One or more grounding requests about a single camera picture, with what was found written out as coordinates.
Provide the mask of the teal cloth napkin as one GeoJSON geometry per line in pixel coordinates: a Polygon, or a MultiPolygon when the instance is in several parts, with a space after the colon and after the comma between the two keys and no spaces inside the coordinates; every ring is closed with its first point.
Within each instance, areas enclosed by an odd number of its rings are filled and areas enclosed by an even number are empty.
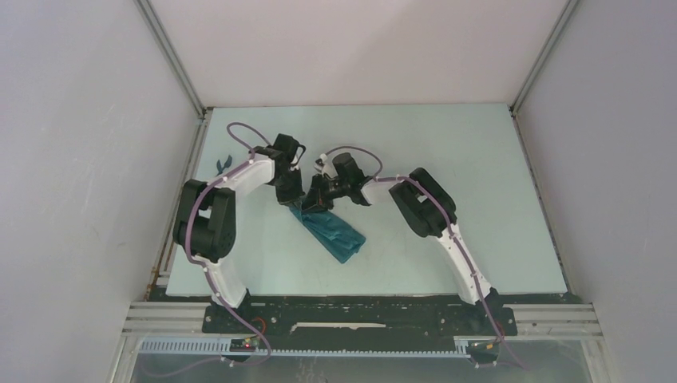
{"type": "Polygon", "coordinates": [[[341,264],[348,262],[366,243],[366,237],[330,211],[304,213],[289,207],[292,215],[341,264]]]}

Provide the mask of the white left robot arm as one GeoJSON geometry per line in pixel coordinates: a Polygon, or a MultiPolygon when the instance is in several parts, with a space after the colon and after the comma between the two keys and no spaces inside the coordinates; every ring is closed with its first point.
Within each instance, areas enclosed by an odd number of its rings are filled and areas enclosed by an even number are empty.
{"type": "Polygon", "coordinates": [[[271,186],[278,204],[300,205],[305,196],[299,160],[306,151],[292,136],[279,134],[273,144],[256,146],[249,157],[209,182],[188,180],[182,187],[173,225],[173,241],[191,264],[201,267],[213,298],[224,310],[221,321],[243,332],[252,311],[242,301],[248,289],[228,254],[236,243],[236,204],[256,188],[271,186]]]}

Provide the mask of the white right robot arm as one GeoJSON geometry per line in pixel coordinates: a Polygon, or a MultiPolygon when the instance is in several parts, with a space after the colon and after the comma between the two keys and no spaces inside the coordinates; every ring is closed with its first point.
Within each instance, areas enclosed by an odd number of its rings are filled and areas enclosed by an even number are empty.
{"type": "Polygon", "coordinates": [[[333,157],[321,154],[315,170],[301,203],[303,212],[329,211],[343,197],[364,207],[393,201],[414,234],[436,240],[446,253],[457,293],[472,305],[464,313],[467,328],[483,334],[495,325],[497,316],[490,305],[499,302],[497,289],[482,274],[462,238],[455,202],[428,171],[415,168],[407,176],[368,176],[349,152],[333,157]]]}

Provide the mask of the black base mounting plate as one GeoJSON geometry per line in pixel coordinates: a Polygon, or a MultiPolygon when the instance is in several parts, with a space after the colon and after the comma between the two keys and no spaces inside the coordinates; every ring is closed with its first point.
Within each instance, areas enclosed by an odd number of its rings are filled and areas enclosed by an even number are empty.
{"type": "Polygon", "coordinates": [[[513,310],[463,302],[457,295],[265,296],[245,298],[233,312],[211,303],[205,334],[259,331],[265,348],[448,351],[458,338],[517,335],[513,310]]]}

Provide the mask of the aluminium left corner post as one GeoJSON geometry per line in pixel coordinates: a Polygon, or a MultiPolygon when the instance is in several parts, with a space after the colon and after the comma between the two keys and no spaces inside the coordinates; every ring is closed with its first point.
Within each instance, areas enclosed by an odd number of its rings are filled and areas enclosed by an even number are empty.
{"type": "Polygon", "coordinates": [[[185,96],[188,98],[192,109],[200,119],[204,119],[207,108],[198,96],[196,88],[182,63],[171,38],[164,28],[155,6],[149,0],[134,0],[133,2],[137,6],[141,17],[145,20],[150,34],[156,41],[160,52],[167,61],[168,67],[171,69],[185,96]]]}

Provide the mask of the aluminium corner post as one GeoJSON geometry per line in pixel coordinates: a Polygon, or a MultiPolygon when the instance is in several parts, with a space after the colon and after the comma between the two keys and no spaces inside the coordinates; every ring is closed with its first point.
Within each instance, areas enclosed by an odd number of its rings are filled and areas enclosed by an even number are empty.
{"type": "Polygon", "coordinates": [[[160,52],[167,61],[168,67],[171,69],[185,96],[188,98],[192,109],[200,119],[204,119],[207,108],[198,96],[196,88],[182,63],[171,38],[164,28],[155,6],[149,0],[134,0],[133,2],[137,6],[141,17],[145,20],[150,34],[156,41],[160,52]]]}
{"type": "Polygon", "coordinates": [[[552,56],[552,53],[554,52],[560,39],[563,37],[581,3],[581,0],[567,0],[567,2],[564,4],[562,11],[556,19],[548,36],[546,37],[544,44],[540,48],[540,51],[536,56],[536,60],[533,62],[527,77],[517,92],[513,103],[509,107],[513,117],[516,117],[520,113],[520,110],[529,97],[529,94],[535,86],[536,81],[547,65],[548,59],[552,56]]]}

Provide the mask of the aluminium left side rail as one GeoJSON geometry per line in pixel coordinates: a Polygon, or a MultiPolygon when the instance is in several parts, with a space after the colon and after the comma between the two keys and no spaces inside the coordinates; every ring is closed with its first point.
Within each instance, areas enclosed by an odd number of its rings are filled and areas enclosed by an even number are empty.
{"type": "Polygon", "coordinates": [[[208,132],[210,121],[212,119],[213,109],[213,107],[205,108],[203,116],[197,121],[196,132],[192,138],[192,144],[188,153],[188,158],[186,159],[183,170],[180,173],[175,198],[169,212],[166,228],[164,230],[164,242],[161,244],[154,264],[152,265],[148,284],[145,288],[145,293],[142,298],[143,301],[148,301],[152,291],[157,286],[159,279],[168,278],[168,269],[171,266],[171,258],[175,252],[175,245],[172,239],[172,230],[175,222],[175,214],[180,204],[182,187],[184,183],[191,179],[196,173],[196,169],[200,162],[200,156],[204,147],[204,140],[208,132]]]}

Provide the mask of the aluminium front frame rail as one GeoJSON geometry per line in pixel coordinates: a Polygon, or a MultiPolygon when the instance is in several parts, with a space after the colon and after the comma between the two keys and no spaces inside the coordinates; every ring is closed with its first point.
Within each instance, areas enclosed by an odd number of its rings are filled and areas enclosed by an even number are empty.
{"type": "MultiPolygon", "coordinates": [[[[123,336],[201,335],[206,302],[134,302],[123,336]]],[[[601,340],[603,331],[590,304],[509,304],[517,325],[516,339],[601,340]]]]}

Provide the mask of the aluminium right corner post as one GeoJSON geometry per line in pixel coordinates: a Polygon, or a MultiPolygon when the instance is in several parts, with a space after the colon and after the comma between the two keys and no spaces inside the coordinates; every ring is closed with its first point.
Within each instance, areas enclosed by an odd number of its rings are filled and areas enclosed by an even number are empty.
{"type": "Polygon", "coordinates": [[[527,77],[517,92],[513,103],[509,107],[513,117],[516,117],[520,113],[520,110],[529,97],[529,94],[535,86],[536,81],[547,65],[548,59],[552,56],[552,53],[554,52],[560,39],[563,37],[581,3],[581,0],[567,0],[567,2],[564,4],[562,11],[556,19],[548,36],[546,37],[544,44],[540,48],[540,51],[536,56],[536,60],[533,62],[527,77]]]}

